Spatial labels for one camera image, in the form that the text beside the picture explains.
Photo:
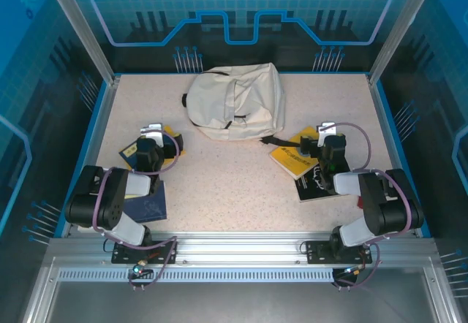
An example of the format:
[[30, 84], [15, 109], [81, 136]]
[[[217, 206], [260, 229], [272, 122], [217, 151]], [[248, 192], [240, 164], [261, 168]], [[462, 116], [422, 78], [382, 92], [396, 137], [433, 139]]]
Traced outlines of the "blue-edged table side rail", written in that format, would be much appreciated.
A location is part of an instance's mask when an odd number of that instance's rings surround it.
[[369, 84], [369, 88], [385, 144], [388, 149], [390, 162], [393, 167], [403, 169], [416, 198], [420, 200], [383, 85], [381, 84], [381, 81], [378, 80], [375, 84]]
[[72, 196], [72, 192], [82, 169], [88, 164], [95, 165], [97, 161], [120, 78], [120, 74], [117, 74], [112, 85], [103, 82], [99, 90], [97, 101], [94, 105], [78, 160], [65, 197], [63, 210], [55, 229], [54, 238], [66, 238], [69, 234], [70, 224], [65, 220], [65, 208]]

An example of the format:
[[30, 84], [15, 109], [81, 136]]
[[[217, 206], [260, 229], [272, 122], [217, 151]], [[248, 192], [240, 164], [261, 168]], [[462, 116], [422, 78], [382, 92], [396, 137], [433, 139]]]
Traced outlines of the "grey metal front tray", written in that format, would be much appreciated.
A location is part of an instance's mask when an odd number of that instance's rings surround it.
[[382, 275], [368, 287], [330, 284], [125, 284], [61, 282], [26, 323], [463, 323], [419, 275]]

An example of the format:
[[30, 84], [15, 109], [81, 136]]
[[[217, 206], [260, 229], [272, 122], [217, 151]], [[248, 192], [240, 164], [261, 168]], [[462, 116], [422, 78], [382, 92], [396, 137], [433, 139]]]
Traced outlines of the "aluminium frame post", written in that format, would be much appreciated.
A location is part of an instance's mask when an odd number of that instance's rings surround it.
[[113, 86], [116, 81], [116, 75], [107, 61], [102, 48], [100, 47], [97, 38], [94, 36], [90, 25], [88, 24], [81, 8], [76, 0], [56, 0], [62, 11], [67, 16], [68, 21], [73, 27], [75, 33], [80, 39], [94, 66], [97, 68], [102, 79], [109, 85]]
[[425, 0], [407, 0], [369, 72], [369, 84], [375, 86], [392, 59], [397, 47], [412, 25]]

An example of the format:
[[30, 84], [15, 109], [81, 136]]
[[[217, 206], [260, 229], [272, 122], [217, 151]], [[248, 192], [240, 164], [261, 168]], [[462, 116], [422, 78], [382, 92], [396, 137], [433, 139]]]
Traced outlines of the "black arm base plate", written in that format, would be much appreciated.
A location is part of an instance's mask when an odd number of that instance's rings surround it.
[[363, 246], [335, 246], [330, 241], [306, 241], [309, 265], [359, 265], [373, 262], [371, 252]]
[[140, 260], [145, 260], [150, 265], [162, 265], [167, 256], [170, 256], [167, 263], [172, 265], [176, 262], [177, 249], [178, 243], [175, 242], [175, 245], [173, 245], [173, 241], [150, 250], [136, 250], [115, 244], [111, 256], [111, 262], [119, 265], [135, 265]]

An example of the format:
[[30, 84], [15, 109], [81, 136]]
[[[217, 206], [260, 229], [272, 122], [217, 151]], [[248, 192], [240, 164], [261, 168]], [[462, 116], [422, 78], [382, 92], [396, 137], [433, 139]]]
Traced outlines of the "black book with white lettering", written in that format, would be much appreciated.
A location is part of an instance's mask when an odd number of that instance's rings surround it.
[[337, 193], [325, 188], [322, 182], [321, 169], [318, 164], [297, 179], [295, 181], [295, 187], [300, 202], [309, 202], [337, 196]]

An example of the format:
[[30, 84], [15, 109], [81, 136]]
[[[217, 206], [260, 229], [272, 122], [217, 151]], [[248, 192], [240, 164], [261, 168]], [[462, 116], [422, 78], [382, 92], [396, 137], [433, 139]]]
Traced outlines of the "yellow book with grey picture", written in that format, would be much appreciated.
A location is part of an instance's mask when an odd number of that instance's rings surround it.
[[[317, 139], [319, 134], [315, 128], [307, 126], [292, 136], [289, 141], [291, 143], [299, 143], [301, 137]], [[270, 157], [295, 181], [318, 164], [317, 158], [312, 158], [309, 154], [301, 153], [299, 147], [279, 146], [270, 152]]]

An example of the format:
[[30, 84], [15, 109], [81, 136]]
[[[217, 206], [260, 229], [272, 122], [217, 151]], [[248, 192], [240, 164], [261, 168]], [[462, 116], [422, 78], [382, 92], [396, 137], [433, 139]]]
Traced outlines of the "cream canvas backpack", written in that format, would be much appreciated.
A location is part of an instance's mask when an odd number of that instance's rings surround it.
[[182, 105], [192, 125], [212, 140], [299, 146], [275, 137], [285, 125], [285, 93], [272, 63], [201, 72], [182, 96]]

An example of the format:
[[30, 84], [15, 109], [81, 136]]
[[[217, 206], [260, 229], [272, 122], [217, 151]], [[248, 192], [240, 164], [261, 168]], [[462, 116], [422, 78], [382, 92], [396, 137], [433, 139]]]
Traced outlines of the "navy book with gold drawing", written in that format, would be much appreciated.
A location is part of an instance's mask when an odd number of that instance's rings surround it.
[[124, 212], [139, 224], [167, 218], [165, 184], [161, 182], [153, 194], [126, 199]]

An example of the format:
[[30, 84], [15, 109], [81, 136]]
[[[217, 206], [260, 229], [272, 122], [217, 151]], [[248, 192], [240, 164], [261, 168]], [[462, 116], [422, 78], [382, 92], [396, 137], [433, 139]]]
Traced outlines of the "aluminium front rail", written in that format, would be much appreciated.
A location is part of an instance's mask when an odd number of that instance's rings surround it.
[[[327, 232], [177, 232], [177, 267], [305, 267], [305, 242], [328, 240]], [[412, 234], [378, 243], [383, 268], [439, 267], [432, 238]], [[45, 267], [110, 267], [113, 244], [100, 235], [75, 234], [49, 242]]]

